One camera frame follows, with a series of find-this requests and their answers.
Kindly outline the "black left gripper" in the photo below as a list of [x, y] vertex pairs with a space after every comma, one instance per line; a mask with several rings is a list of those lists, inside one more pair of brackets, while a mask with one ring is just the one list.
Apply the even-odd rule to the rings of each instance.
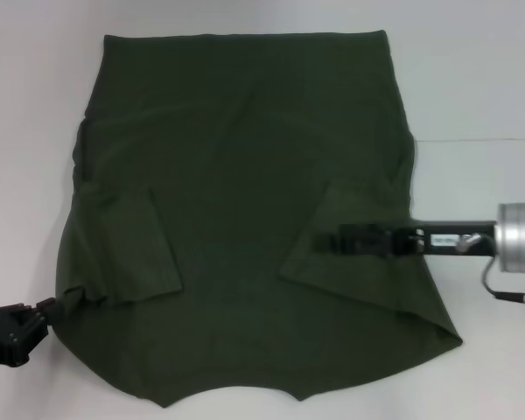
[[0, 307], [0, 365], [21, 367], [29, 354], [48, 335], [46, 317], [58, 315], [58, 301], [49, 297], [29, 305]]

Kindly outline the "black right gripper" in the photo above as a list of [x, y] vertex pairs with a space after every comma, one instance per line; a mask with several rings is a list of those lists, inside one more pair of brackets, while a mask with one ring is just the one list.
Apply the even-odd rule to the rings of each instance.
[[420, 221], [392, 226], [341, 224], [317, 233], [312, 250], [336, 256], [495, 256], [495, 222]]

